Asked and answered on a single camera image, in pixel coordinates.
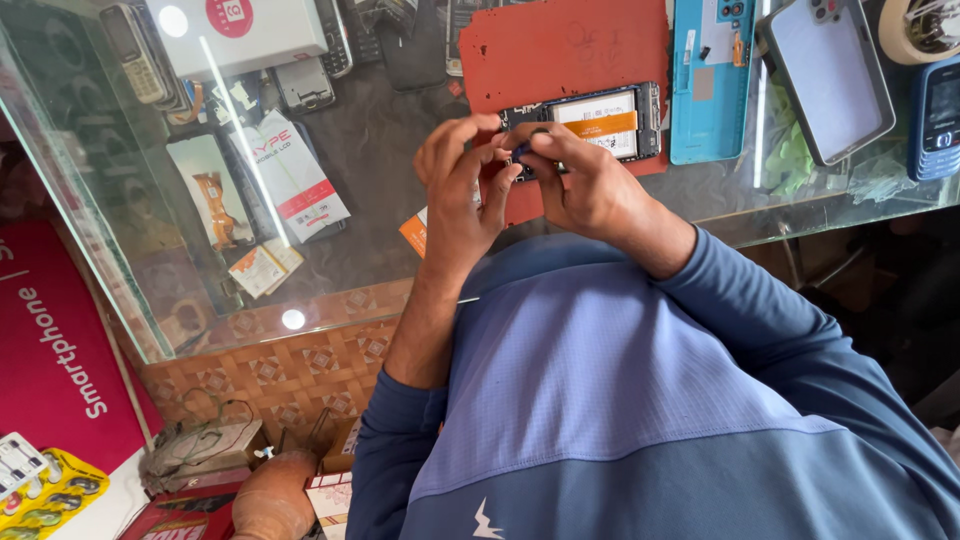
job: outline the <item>orange label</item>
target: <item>orange label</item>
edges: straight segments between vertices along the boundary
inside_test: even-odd
[[[564,122],[564,125],[580,138],[622,134],[636,131],[636,111],[611,114],[602,118]]]
[[[408,219],[406,223],[400,226],[400,232],[410,242],[410,245],[417,250],[421,258],[426,256],[426,227],[423,226],[419,217],[415,215]]]

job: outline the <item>red smartphone box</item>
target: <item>red smartphone box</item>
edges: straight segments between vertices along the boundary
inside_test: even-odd
[[[119,540],[229,540],[233,500],[243,482],[166,493],[148,504]]]

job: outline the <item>white box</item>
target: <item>white box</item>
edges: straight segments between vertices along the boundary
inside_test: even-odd
[[[224,77],[327,51],[314,0],[147,0],[147,6],[182,79],[213,80],[201,37]]]
[[[347,535],[352,481],[353,473],[336,473],[308,479],[304,486],[327,540],[344,540]]]

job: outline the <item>tiled surface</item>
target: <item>tiled surface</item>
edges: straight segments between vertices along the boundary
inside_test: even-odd
[[[274,444],[286,427],[284,446],[302,446],[325,406],[333,418],[355,416],[367,407],[398,319],[146,365],[139,374],[169,422],[195,423],[194,414],[216,418],[217,403],[207,391],[221,403],[250,404]],[[250,419],[239,403],[225,405],[223,412],[225,423]]]

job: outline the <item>finger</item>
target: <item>finger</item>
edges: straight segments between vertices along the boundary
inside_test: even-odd
[[[500,143],[503,142],[505,138],[507,138],[508,134],[509,134],[508,132],[500,132],[494,135],[493,138],[490,139],[490,143],[496,146],[500,146]]]
[[[500,142],[500,148],[503,148],[504,150],[514,150],[517,146],[530,140],[530,135],[536,129],[545,129],[547,132],[552,134],[560,134],[566,130],[573,135],[573,133],[563,124],[559,124],[557,122],[523,122],[507,133],[507,136],[505,136],[503,141]]]
[[[420,179],[420,183],[427,185],[430,177],[427,175],[426,168],[423,167],[423,147],[421,146],[417,149],[417,153],[414,154],[414,170],[417,171],[417,178]]]
[[[493,161],[496,150],[497,148],[492,144],[484,144],[470,150],[457,161],[455,168],[450,171],[449,175],[441,178],[446,178],[449,182],[472,186],[473,181],[480,174],[480,168]]]
[[[496,114],[474,114],[453,126],[444,138],[437,141],[435,173],[440,178],[448,175],[460,156],[464,154],[464,145],[468,141],[481,131],[492,131],[499,127],[500,117]]]
[[[557,172],[553,161],[535,154],[524,154],[520,157],[523,164],[537,173],[540,182],[540,196],[543,199],[543,213],[555,225],[563,226],[566,211],[564,210],[564,181]]]
[[[570,130],[560,134],[534,134],[530,137],[530,148],[544,158],[586,173],[599,170],[604,160],[612,155],[607,149],[586,142]]]
[[[493,177],[490,188],[487,189],[487,201],[483,206],[483,214],[480,216],[480,223],[484,227],[493,231],[503,229],[507,196],[510,194],[510,188],[514,185],[516,175],[520,174],[522,170],[522,165],[513,163],[509,167],[500,169],[500,172]]]

